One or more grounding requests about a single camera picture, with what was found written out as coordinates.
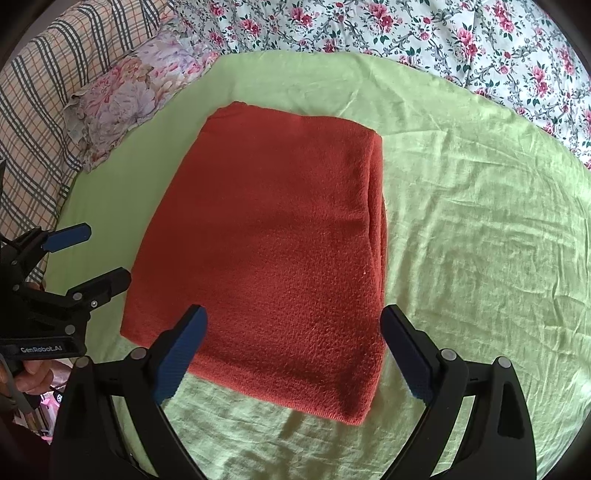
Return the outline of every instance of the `folded red cloth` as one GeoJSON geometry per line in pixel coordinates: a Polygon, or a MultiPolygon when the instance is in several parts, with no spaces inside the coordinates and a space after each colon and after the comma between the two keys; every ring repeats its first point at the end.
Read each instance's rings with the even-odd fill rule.
{"type": "Polygon", "coordinates": [[[378,134],[233,103],[207,120],[152,218],[121,333],[148,346],[202,305],[191,373],[359,424],[384,354],[385,249],[378,134]]]}

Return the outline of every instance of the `mattress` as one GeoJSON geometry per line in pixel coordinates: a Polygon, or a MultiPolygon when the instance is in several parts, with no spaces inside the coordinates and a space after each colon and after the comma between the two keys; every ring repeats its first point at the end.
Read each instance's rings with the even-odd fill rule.
{"type": "MultiPolygon", "coordinates": [[[[87,222],[93,236],[50,256],[48,290],[64,293],[111,268],[131,268],[200,127],[235,100],[347,118],[382,136],[385,303],[399,304],[436,345],[465,359],[512,360],[532,417],[538,476],[546,474],[591,406],[591,177],[537,126],[446,80],[360,54],[221,57],[133,130],[104,165],[78,176],[59,227],[87,222]]],[[[174,255],[174,248],[166,254],[174,255]]],[[[118,333],[124,301],[117,297],[93,313],[87,345],[96,362],[133,348],[118,333]]],[[[468,400],[439,470],[453,459],[469,407],[468,400]]],[[[423,405],[410,396],[388,355],[359,427],[190,375],[164,409],[208,478],[284,480],[379,478],[423,405]]],[[[118,411],[149,469],[123,402],[118,411]]]]}

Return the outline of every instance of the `white floral fabric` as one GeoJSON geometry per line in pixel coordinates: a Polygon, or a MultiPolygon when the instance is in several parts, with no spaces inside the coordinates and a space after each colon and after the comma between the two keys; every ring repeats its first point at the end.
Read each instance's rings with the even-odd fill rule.
{"type": "Polygon", "coordinates": [[[72,133],[86,168],[219,55],[353,51],[438,75],[513,109],[591,169],[591,81],[533,0],[176,0],[158,37],[95,82],[72,133]]]}

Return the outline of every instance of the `blue gripper pad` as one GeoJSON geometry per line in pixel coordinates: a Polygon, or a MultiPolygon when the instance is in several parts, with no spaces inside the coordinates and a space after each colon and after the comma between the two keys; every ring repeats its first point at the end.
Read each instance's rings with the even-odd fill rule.
{"type": "Polygon", "coordinates": [[[43,250],[50,253],[59,252],[72,245],[86,242],[91,234],[92,230],[87,223],[64,228],[49,234],[47,240],[45,240],[45,243],[43,244],[43,250]]]}
{"type": "Polygon", "coordinates": [[[205,337],[207,330],[207,312],[205,309],[194,307],[185,315],[187,314],[191,315],[191,319],[174,341],[168,354],[160,362],[156,372],[152,398],[158,405],[167,398],[174,396],[191,360],[205,337]]]}
{"type": "Polygon", "coordinates": [[[402,322],[386,307],[380,318],[382,336],[392,352],[413,397],[429,405],[433,399],[431,368],[402,322]]]}

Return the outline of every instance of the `green bed sheet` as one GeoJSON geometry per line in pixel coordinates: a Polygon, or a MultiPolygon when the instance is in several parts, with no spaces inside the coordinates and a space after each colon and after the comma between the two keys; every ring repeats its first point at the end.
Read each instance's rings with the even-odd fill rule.
{"type": "MultiPolygon", "coordinates": [[[[382,136],[385,303],[399,304],[439,347],[465,359],[511,358],[530,409],[542,477],[591,405],[591,175],[533,124],[445,80],[356,54],[222,57],[132,131],[104,165],[77,178],[60,227],[88,222],[93,235],[50,257],[48,289],[64,293],[111,268],[132,267],[200,127],[234,100],[347,118],[382,136]]],[[[162,254],[182,261],[174,257],[174,238],[162,254]]],[[[122,358],[133,347],[119,335],[124,301],[119,296],[93,313],[87,345],[96,362],[122,358]]],[[[469,407],[467,401],[439,470],[453,459],[469,407]]],[[[118,409],[130,444],[149,468],[122,402],[118,409]]],[[[422,411],[390,354],[359,427],[189,375],[165,405],[212,480],[378,479],[422,411]]]]}

